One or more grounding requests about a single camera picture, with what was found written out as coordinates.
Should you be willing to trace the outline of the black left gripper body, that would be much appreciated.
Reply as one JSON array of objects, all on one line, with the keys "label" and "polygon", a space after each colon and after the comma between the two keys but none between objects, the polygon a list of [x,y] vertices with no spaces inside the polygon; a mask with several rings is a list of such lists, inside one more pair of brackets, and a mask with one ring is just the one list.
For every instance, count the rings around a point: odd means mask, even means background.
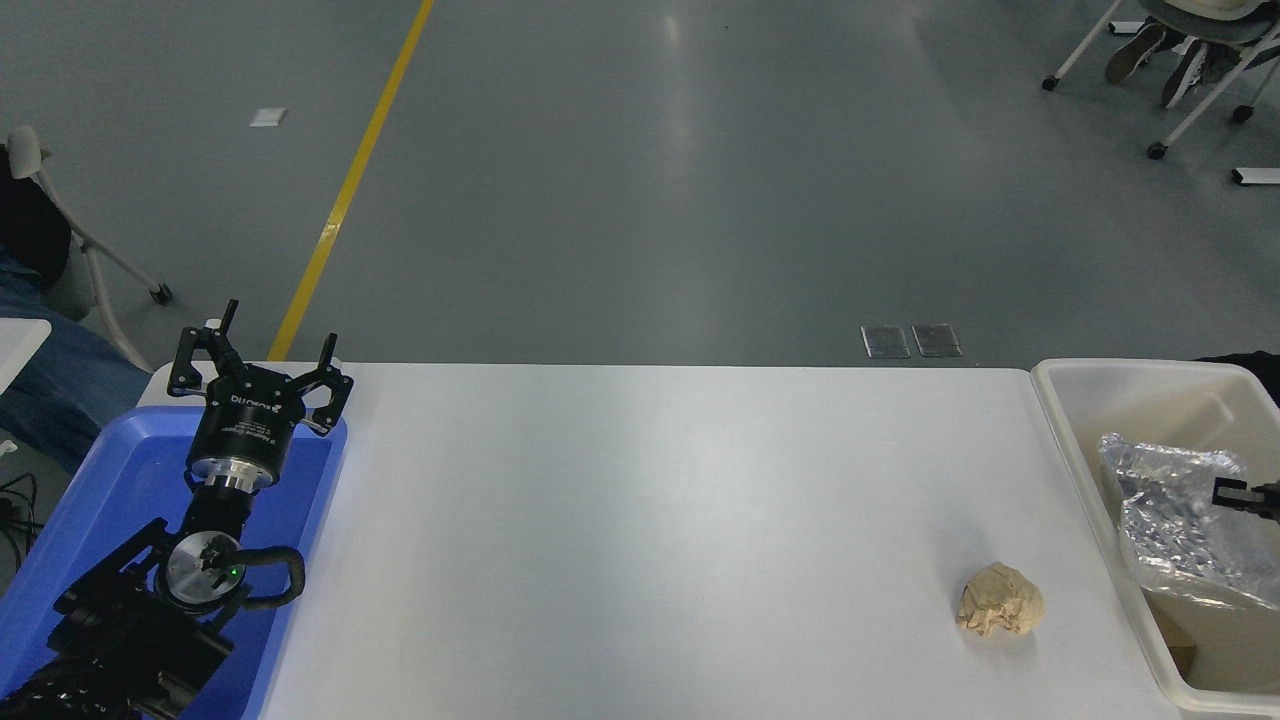
[{"label": "black left gripper body", "polygon": [[255,365],[210,382],[187,456],[189,473],[210,475],[215,461],[234,460],[262,475],[279,475],[301,419],[301,398],[291,382],[282,372]]}]

